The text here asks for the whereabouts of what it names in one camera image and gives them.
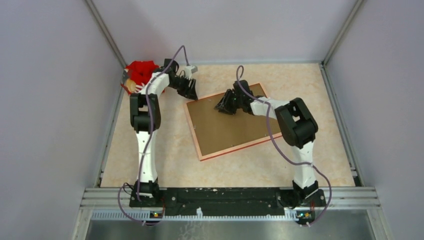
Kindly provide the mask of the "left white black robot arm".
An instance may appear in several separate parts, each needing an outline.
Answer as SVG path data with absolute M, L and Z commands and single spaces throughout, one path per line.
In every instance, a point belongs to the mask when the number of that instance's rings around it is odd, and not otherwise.
M 129 97 L 130 125 L 138 144 L 138 173 L 134 183 L 134 199 L 154 207 L 160 202 L 158 173 L 156 169 L 156 138 L 161 126 L 159 97 L 166 88 L 172 88 L 189 100 L 197 100 L 195 65 L 187 64 L 179 70 L 179 64 L 170 58 L 164 66 L 154 70 L 145 86 Z

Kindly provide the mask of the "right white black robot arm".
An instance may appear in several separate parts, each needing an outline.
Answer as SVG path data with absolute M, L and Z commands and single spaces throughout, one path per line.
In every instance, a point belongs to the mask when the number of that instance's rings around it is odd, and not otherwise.
M 287 101 L 254 95 L 246 80 L 238 80 L 232 89 L 226 90 L 214 109 L 227 115 L 235 115 L 241 109 L 252 116 L 264 116 L 268 130 L 271 128 L 270 120 L 277 120 L 283 139 L 292 149 L 292 158 L 288 158 L 281 149 L 277 151 L 294 166 L 293 189 L 288 196 L 278 197 L 278 202 L 291 209 L 308 204 L 311 208 L 328 205 L 320 191 L 315 175 L 319 170 L 313 161 L 319 127 L 301 98 Z

